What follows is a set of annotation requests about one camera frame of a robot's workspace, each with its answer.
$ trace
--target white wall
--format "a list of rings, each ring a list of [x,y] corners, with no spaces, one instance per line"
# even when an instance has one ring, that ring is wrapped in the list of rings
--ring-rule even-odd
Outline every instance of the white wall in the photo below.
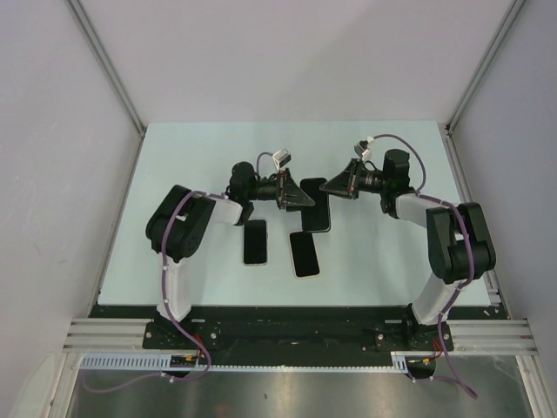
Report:
[[[83,314],[138,136],[61,0],[0,5],[0,416]]]
[[[446,122],[511,2],[83,0],[147,122]]]
[[[557,388],[557,3],[529,2],[455,137],[497,271]]]

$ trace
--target phone screen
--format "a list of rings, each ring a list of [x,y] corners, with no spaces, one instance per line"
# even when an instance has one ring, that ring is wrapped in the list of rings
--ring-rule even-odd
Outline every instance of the phone screen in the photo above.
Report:
[[[297,277],[317,276],[319,274],[317,253],[313,244],[313,236],[310,233],[291,233],[290,248]]]
[[[300,188],[315,201],[315,206],[302,207],[302,230],[305,233],[326,233],[331,230],[331,212],[329,210],[329,195],[319,190],[319,186],[326,183],[326,179],[303,179]]]
[[[267,264],[267,223],[262,219],[248,220],[244,224],[244,264]]]

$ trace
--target light blue table surface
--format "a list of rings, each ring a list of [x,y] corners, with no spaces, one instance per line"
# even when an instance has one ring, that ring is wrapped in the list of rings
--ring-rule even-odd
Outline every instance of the light blue table surface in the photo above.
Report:
[[[459,201],[438,126],[433,121],[151,124],[125,203],[98,303],[156,305],[161,298],[162,261],[145,237],[147,221],[173,185],[223,192],[231,168],[262,151],[286,148],[288,165],[301,179],[341,172],[355,156],[353,144],[370,135],[394,133],[408,140],[427,169],[425,192]],[[389,138],[375,141],[372,160],[379,168],[384,152],[403,148]],[[273,171],[262,159],[262,173]],[[411,184],[421,171],[411,157]],[[358,200],[330,197],[332,228],[314,234],[319,276],[297,279],[288,234],[301,230],[299,212],[279,211],[275,202],[255,202],[252,219],[266,219],[268,263],[244,266],[242,232],[212,224],[187,274],[194,305],[219,306],[385,306],[406,305],[418,297],[430,275],[426,230],[383,214],[379,196]],[[457,305],[485,306],[483,280],[476,280]]]

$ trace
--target smartphone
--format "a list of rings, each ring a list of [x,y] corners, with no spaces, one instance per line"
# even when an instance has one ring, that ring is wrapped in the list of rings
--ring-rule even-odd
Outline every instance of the smartphone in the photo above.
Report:
[[[247,266],[267,264],[267,222],[265,220],[248,220],[244,224],[244,264]]]
[[[315,206],[302,207],[302,231],[305,233],[327,233],[331,230],[331,211],[329,209],[329,195],[319,190],[319,186],[326,183],[326,179],[303,179],[300,188],[315,201]]]
[[[317,253],[310,233],[291,233],[290,249],[296,277],[312,277],[319,274]]]

